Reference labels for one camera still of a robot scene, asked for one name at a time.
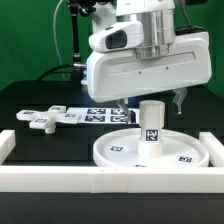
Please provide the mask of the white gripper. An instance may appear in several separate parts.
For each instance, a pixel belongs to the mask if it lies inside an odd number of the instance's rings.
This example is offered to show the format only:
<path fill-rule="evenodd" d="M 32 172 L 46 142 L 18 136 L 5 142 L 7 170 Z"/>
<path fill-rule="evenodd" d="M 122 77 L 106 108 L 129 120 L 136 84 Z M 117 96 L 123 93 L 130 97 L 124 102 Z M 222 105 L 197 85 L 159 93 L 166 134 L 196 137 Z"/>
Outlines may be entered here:
<path fill-rule="evenodd" d="M 183 87 L 207 83 L 211 75 L 207 32 L 177 36 L 169 53 L 158 58 L 138 60 L 130 49 L 94 52 L 87 60 L 89 96 L 98 103 L 117 100 L 127 124 L 136 122 L 136 114 L 125 98 L 175 89 L 173 103 L 181 114 Z"/>

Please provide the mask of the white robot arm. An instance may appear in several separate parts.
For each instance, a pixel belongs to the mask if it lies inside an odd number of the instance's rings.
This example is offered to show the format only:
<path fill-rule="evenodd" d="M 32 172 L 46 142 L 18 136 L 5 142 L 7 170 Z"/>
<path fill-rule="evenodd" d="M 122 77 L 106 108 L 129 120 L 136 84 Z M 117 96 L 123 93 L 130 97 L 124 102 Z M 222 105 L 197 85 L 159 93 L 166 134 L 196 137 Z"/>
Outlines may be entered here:
<path fill-rule="evenodd" d="M 127 120 L 127 99 L 172 90 L 181 104 L 188 86 L 212 75 L 209 34 L 189 26 L 175 33 L 174 0 L 117 0 L 116 22 L 89 37 L 89 96 L 115 100 Z"/>

